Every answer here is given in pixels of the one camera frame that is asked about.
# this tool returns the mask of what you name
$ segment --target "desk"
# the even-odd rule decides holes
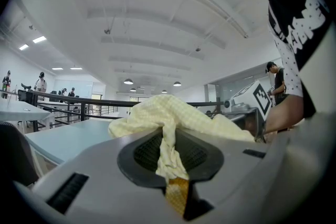
[[[0,121],[39,121],[51,116],[51,113],[26,102],[0,99]]]
[[[110,140],[110,122],[86,120],[26,136],[31,147],[55,164],[76,157],[83,150]]]

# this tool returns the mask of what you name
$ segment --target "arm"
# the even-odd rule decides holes
[[[265,133],[291,127],[302,119],[303,98],[289,95],[281,104],[271,108],[266,120]]]
[[[278,88],[278,89],[275,89],[271,95],[276,95],[278,93],[281,93],[281,92],[284,92],[285,91],[285,82],[282,81],[282,85]]]
[[[35,82],[34,91],[36,91],[38,80]]]

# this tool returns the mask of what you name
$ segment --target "ceiling light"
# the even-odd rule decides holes
[[[20,50],[27,49],[29,46],[27,44],[24,44],[23,46],[19,47]]]
[[[128,85],[132,85],[133,84],[133,81],[131,79],[126,79],[124,81],[125,84],[128,84]]]
[[[34,42],[34,43],[39,43],[39,42],[41,42],[41,41],[43,41],[43,40],[46,40],[46,38],[45,38],[44,36],[41,36],[41,37],[39,37],[39,38],[34,39],[33,42]]]

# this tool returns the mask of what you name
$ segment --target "black slot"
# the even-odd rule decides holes
[[[208,213],[212,209],[214,209],[214,207],[210,203],[199,198],[194,183],[190,182],[183,218],[187,221],[191,221]]]
[[[86,175],[74,173],[47,201],[47,204],[65,214],[88,179]]]
[[[250,149],[246,149],[243,151],[243,153],[250,155],[250,156],[254,156],[257,158],[264,158],[266,153],[265,152],[260,152],[260,151],[254,151],[254,150],[250,150]]]

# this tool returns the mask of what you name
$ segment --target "fluorescent light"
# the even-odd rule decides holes
[[[19,47],[20,50],[27,49],[29,46],[27,44],[24,44],[23,46]]]
[[[43,41],[43,40],[46,40],[46,38],[45,38],[44,36],[41,36],[41,37],[39,37],[39,38],[34,39],[33,42],[34,42],[34,43],[39,43],[39,42],[41,42],[41,41]]]

